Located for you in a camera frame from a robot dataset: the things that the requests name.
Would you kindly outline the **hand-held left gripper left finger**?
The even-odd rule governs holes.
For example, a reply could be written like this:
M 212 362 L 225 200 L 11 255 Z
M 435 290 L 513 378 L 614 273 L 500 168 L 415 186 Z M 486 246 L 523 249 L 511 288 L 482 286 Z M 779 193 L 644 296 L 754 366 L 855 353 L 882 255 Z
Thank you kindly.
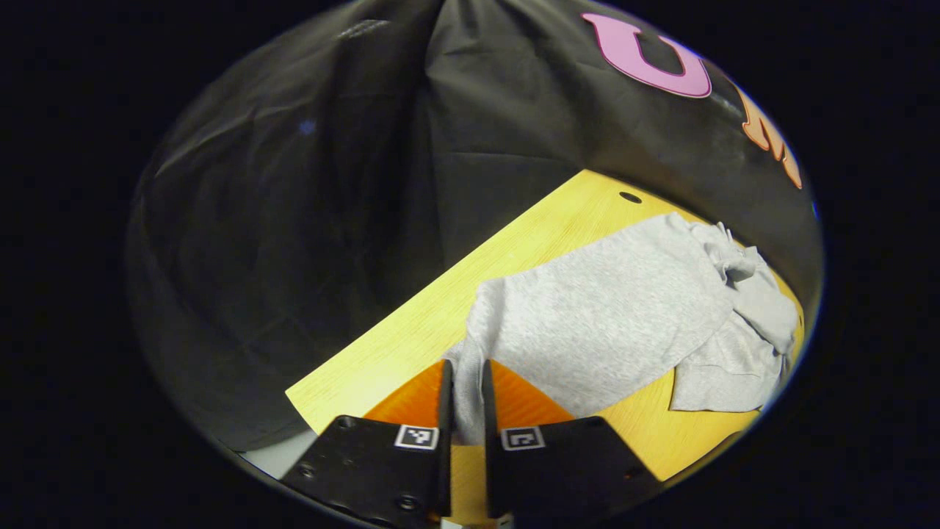
M 281 483 L 372 527 L 440 527 L 451 514 L 452 387 L 442 359 L 362 417 L 336 416 Z

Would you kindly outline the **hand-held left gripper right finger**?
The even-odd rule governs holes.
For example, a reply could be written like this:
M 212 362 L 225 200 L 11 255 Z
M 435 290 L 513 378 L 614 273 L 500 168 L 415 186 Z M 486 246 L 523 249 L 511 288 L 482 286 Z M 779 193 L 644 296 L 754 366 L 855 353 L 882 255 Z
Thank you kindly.
M 600 522 L 648 501 L 664 483 L 599 416 L 565 419 L 538 391 L 536 418 L 511 422 L 516 375 L 487 361 L 481 378 L 488 514 L 498 522 Z

